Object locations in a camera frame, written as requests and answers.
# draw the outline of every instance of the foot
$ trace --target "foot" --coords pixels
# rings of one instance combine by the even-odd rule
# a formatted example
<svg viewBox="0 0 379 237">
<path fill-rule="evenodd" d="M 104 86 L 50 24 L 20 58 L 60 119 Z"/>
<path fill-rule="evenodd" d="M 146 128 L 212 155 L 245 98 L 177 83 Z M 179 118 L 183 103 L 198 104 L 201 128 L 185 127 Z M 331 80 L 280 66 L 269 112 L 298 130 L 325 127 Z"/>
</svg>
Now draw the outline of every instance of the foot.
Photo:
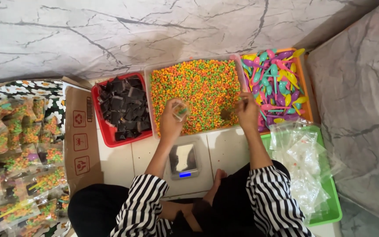
<svg viewBox="0 0 379 237">
<path fill-rule="evenodd" d="M 207 194 L 203 197 L 203 199 L 209 202 L 211 206 L 213 206 L 213 199 L 214 199 L 214 196 L 216 195 L 218 187 L 220 186 L 220 183 L 222 182 L 222 179 L 226 177 L 227 177 L 227 173 L 224 170 L 217 169 L 216 176 L 214 177 L 213 186 L 207 192 Z"/>
</svg>

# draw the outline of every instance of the blue lcd display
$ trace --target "blue lcd display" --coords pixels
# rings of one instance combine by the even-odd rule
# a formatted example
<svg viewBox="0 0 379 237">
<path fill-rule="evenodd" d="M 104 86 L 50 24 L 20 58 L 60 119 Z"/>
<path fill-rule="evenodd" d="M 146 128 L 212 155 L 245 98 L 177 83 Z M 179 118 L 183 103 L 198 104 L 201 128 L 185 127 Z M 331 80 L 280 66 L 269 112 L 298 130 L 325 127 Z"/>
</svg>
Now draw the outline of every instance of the blue lcd display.
<svg viewBox="0 0 379 237">
<path fill-rule="evenodd" d="M 184 178 L 184 177 L 188 177 L 188 176 L 191 176 L 191 173 L 190 173 L 190 172 L 182 172 L 182 173 L 179 173 L 179 177 L 180 177 L 180 178 Z"/>
</svg>

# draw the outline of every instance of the black and white striped shirt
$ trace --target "black and white striped shirt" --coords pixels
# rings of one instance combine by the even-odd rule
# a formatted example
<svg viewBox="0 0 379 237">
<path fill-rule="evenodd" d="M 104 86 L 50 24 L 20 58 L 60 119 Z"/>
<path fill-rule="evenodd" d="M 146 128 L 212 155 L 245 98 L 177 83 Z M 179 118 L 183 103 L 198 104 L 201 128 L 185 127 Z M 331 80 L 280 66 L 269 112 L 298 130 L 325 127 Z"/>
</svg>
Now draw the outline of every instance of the black and white striped shirt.
<svg viewBox="0 0 379 237">
<path fill-rule="evenodd" d="M 254 221 L 268 236 L 314 236 L 303 224 L 305 216 L 292 198 L 287 176 L 269 166 L 251 170 L 246 183 Z M 160 198 L 169 186 L 154 175 L 139 175 L 133 180 L 129 197 L 116 217 L 112 237 L 166 237 L 172 223 L 159 219 Z"/>
</svg>

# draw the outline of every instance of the recycling symbol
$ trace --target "recycling symbol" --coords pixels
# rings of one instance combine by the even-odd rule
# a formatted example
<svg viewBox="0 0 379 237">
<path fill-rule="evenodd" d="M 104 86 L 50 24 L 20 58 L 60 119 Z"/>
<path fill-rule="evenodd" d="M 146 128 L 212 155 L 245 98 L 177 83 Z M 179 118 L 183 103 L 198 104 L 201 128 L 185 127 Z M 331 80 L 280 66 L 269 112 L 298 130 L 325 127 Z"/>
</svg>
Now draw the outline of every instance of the recycling symbol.
<svg viewBox="0 0 379 237">
<path fill-rule="evenodd" d="M 74 117 L 74 119 L 75 119 L 75 122 L 76 122 L 77 124 L 81 124 L 81 123 L 83 122 L 83 117 L 81 116 L 81 114 L 76 115 L 76 116 Z"/>
</svg>

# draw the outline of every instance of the red plastic tray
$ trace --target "red plastic tray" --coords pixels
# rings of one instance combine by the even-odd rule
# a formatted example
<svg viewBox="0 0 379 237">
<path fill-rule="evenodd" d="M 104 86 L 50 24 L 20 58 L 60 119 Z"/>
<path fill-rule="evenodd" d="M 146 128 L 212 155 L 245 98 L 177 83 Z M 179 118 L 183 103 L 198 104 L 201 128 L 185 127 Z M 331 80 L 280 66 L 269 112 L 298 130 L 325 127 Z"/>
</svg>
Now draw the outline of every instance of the red plastic tray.
<svg viewBox="0 0 379 237">
<path fill-rule="evenodd" d="M 129 73 L 126 75 L 120 75 L 120 76 L 118 76 L 118 79 L 122 80 L 122 79 L 125 79 L 127 77 L 134 76 L 134 75 L 137 75 L 140 78 L 140 81 L 143 84 L 143 90 L 145 91 L 146 90 L 146 84 L 144 82 L 143 76 L 140 73 Z M 99 84 L 105 86 L 108 83 L 108 81 L 113 81 L 113 79 L 114 78 L 110 78 L 109 80 L 101 82 Z M 99 121 L 100 132 L 102 132 L 103 141 L 105 142 L 107 147 L 116 147 L 116 146 L 120 146 L 120 145 L 125 145 L 128 143 L 139 141 L 139 140 L 144 139 L 146 137 L 153 136 L 153 133 L 150 130 L 150 131 L 142 132 L 141 135 L 139 137 L 136 137 L 136 138 L 127 138 L 126 140 L 119 141 L 119 142 L 115 141 L 115 132 L 117 129 L 116 129 L 116 127 L 109 126 L 105 122 L 105 120 L 103 119 L 102 111 L 100 110 L 100 105 L 99 105 L 99 102 L 97 100 L 97 97 L 99 97 L 99 91 L 97 90 L 96 85 L 94 85 L 91 89 L 91 96 L 93 97 L 93 104 L 94 104 L 94 108 L 96 110 L 97 120 Z"/>
</svg>

